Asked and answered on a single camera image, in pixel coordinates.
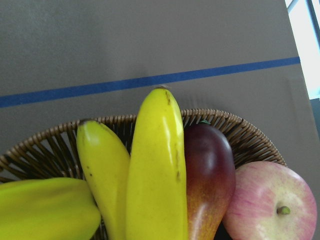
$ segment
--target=window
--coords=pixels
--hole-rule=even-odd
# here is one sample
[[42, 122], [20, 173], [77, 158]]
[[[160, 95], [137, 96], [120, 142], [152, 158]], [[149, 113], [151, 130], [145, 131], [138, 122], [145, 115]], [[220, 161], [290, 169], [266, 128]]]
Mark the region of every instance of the window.
[[320, 98], [320, 0], [285, 0], [309, 99]]

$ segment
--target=pink apple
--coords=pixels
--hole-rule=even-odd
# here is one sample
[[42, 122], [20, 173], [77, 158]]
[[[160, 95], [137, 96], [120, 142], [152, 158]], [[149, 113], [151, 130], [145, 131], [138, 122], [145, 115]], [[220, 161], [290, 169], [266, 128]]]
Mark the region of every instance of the pink apple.
[[316, 200], [293, 170], [269, 161], [240, 166], [223, 217], [233, 240], [311, 240], [317, 223]]

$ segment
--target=yellow banana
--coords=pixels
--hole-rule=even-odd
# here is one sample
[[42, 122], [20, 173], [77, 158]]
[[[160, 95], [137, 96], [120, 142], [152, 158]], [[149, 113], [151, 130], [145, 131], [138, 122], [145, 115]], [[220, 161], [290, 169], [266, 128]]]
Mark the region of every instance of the yellow banana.
[[126, 198], [127, 240], [187, 240], [184, 128], [172, 93], [144, 99], [133, 133]]
[[0, 185], [1, 240], [89, 240], [101, 215], [86, 181], [20, 180]]
[[81, 123], [76, 145], [80, 163], [101, 212], [109, 240], [125, 240], [130, 155], [118, 136], [93, 120]]

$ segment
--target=fruit basket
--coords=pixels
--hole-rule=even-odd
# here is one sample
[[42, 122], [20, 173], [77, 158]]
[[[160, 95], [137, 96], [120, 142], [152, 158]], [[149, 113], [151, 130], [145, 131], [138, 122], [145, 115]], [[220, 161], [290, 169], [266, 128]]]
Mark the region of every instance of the fruit basket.
[[[181, 110], [184, 127], [208, 121], [228, 139], [235, 167], [253, 161], [271, 161], [286, 166], [283, 157], [268, 137], [245, 119], [216, 109]], [[111, 128], [131, 149], [135, 114], [93, 118]], [[76, 147], [80, 120], [59, 124], [38, 132], [0, 155], [0, 183], [19, 179], [69, 177], [84, 179]], [[9, 172], [15, 179], [5, 177]], [[92, 239], [108, 239], [103, 222]]]

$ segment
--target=blue stripe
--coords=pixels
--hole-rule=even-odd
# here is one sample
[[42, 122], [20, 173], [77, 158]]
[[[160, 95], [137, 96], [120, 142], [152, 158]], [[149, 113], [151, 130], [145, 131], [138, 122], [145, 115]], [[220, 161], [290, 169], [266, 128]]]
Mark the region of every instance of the blue stripe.
[[0, 108], [300, 64], [299, 57], [0, 96]]

